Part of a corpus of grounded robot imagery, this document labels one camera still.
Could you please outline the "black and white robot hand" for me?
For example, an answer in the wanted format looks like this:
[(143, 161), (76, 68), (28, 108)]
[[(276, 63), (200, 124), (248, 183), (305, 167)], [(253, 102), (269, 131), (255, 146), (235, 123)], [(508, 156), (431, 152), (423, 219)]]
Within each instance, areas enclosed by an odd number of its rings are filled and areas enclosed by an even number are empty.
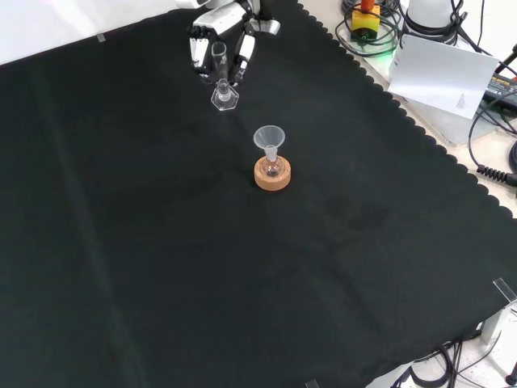
[(263, 1), (188, 1), (187, 6), (208, 10), (199, 16), (188, 30), (191, 49), (191, 65), (203, 79), (211, 77), (212, 44), (221, 41), (236, 27), (242, 34), (235, 48), (233, 64), (229, 67), (229, 83), (239, 86), (249, 68), (255, 47), (255, 35), (277, 35), (280, 22), (271, 16)]

